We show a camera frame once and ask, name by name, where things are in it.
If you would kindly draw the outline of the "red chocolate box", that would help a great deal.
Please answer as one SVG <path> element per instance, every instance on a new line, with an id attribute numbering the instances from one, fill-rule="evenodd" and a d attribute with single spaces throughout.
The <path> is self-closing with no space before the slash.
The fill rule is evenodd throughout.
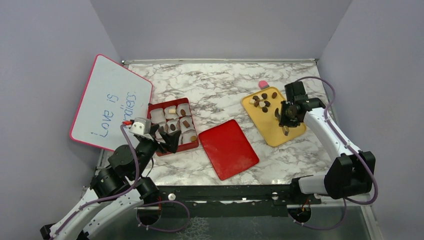
<path id="1" fill-rule="evenodd" d="M 166 133 L 171 134 L 177 130 L 181 130 L 181 135 L 179 137 L 179 146 L 177 149 L 178 152 L 195 149 L 200 145 L 194 123 L 194 115 L 192 113 L 191 105 L 188 98 L 184 97 L 156 104 L 150 103 L 148 106 L 147 118 L 151 120 L 150 111 L 158 108 L 162 108 L 164 110 L 166 122 L 160 122 L 158 124 L 164 127 L 164 131 Z M 169 110 L 176 110 L 176 113 L 170 114 Z M 181 115 L 181 110 L 185 110 L 185 116 Z M 190 123 L 190 127 L 186 128 L 183 125 L 183 121 L 188 121 Z M 171 124 L 174 124 L 176 127 L 174 131 L 170 129 Z M 192 136 L 196 136 L 197 140 L 191 141 Z"/>

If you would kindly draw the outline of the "milk chocolate rectangle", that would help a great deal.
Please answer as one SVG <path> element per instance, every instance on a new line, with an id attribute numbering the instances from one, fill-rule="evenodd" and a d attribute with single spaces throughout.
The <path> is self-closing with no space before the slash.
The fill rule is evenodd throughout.
<path id="1" fill-rule="evenodd" d="M 182 124 L 186 127 L 189 128 L 190 127 L 190 123 L 188 121 L 183 121 Z"/>

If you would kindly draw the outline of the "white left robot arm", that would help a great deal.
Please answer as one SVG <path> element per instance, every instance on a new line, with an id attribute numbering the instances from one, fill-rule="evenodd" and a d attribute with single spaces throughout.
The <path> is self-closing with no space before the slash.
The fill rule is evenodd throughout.
<path id="1" fill-rule="evenodd" d="M 85 194 L 61 220 L 40 229 L 42 238 L 88 240 L 107 221 L 132 207 L 165 204 L 158 186 L 143 171 L 156 152 L 176 153 L 182 132 L 160 128 L 146 118 L 122 122 L 126 144 L 115 149 L 109 165 L 92 178 Z"/>

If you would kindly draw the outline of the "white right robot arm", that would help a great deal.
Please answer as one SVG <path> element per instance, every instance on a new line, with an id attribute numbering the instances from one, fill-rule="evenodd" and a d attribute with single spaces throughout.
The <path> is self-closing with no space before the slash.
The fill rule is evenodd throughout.
<path id="1" fill-rule="evenodd" d="M 294 128 L 305 124 L 316 135 L 332 164 L 324 175 L 309 175 L 291 180 L 289 199 L 300 204 L 309 195 L 321 195 L 332 199 L 351 200 L 352 196 L 374 190 L 375 201 L 378 186 L 374 177 L 376 158 L 370 151 L 362 151 L 341 131 L 329 115 L 331 102 L 317 97 L 310 98 L 301 79 L 284 87 L 286 100 L 281 102 L 274 115 L 285 136 Z"/>

